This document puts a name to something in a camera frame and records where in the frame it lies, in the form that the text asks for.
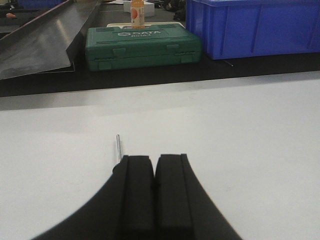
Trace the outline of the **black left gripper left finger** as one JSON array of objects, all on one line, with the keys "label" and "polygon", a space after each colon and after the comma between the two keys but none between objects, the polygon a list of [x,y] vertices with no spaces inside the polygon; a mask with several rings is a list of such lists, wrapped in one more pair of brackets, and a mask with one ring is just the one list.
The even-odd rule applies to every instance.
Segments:
[{"label": "black left gripper left finger", "polygon": [[103,187],[56,226],[51,240],[152,240],[154,174],[147,156],[125,156]]}]

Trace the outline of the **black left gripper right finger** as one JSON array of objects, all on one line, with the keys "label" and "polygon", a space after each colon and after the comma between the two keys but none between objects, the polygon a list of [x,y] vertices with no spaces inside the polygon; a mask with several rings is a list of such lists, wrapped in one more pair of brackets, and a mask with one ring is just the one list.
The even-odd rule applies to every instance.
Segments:
[{"label": "black left gripper right finger", "polygon": [[156,165],[159,240],[240,240],[197,179],[186,154],[162,154]]}]

